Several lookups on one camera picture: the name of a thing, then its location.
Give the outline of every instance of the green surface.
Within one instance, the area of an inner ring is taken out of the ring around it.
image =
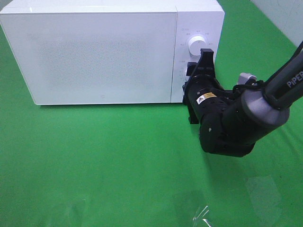
[[[268,78],[295,47],[250,1],[220,3],[219,81]],[[302,104],[251,154],[211,155],[181,104],[34,105],[0,31],[0,226],[190,227],[206,205],[216,227],[302,226]]]

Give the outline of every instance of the microwave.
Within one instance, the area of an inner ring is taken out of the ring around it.
[[[216,0],[13,0],[0,22],[37,105],[182,102],[187,62],[216,56]]]

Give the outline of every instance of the warning label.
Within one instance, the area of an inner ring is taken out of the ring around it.
[[[206,100],[208,98],[212,98],[212,97],[216,97],[216,95],[214,95],[214,93],[212,93],[212,92],[205,93],[197,99],[197,103],[198,103],[198,105],[200,105],[201,102],[203,102],[204,100]]]

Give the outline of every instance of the white knob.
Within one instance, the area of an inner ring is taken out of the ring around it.
[[[196,35],[188,41],[189,52],[194,56],[201,55],[201,48],[207,47],[206,39],[201,35]]]

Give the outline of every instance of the microwave control panel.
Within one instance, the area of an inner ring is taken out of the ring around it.
[[[180,103],[186,81],[187,62],[198,62],[201,48],[210,48],[216,57],[224,11],[178,12],[171,102]]]

